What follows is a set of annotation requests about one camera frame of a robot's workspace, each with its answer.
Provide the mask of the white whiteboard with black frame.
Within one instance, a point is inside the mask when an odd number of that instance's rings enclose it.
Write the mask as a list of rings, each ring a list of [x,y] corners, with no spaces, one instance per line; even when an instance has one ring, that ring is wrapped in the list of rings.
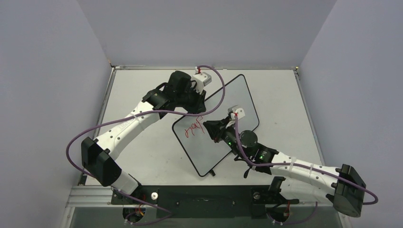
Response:
[[[225,84],[224,100],[213,113],[183,116],[172,125],[176,138],[199,176],[206,176],[231,152],[228,144],[223,141],[215,143],[210,138],[203,123],[224,119],[228,116],[228,109],[236,105],[246,112],[246,116],[240,119],[239,131],[254,131],[259,126],[259,118],[244,75],[238,75]]]

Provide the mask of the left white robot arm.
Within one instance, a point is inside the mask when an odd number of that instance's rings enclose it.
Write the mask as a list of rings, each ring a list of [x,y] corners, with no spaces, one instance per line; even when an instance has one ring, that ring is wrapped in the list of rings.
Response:
[[[115,160],[135,137],[162,119],[166,111],[181,107],[190,114],[205,112],[204,88],[210,82],[211,76],[206,73],[190,76],[183,71],[174,71],[168,82],[158,85],[142,98],[125,121],[95,139],[82,141],[82,165],[102,186],[122,191],[129,204],[138,203],[142,197],[138,188],[140,183],[124,172]]]

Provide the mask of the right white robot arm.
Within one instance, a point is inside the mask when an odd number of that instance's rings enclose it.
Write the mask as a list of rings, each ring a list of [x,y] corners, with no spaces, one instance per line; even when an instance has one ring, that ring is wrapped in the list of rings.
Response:
[[[329,201],[338,212],[350,217],[361,216],[366,204],[366,183],[356,169],[343,164],[329,167],[302,161],[258,142],[257,135],[250,130],[238,132],[237,117],[203,123],[215,143],[226,143],[237,155],[237,159],[261,173],[274,177],[291,178],[315,188],[307,196],[315,201]]]

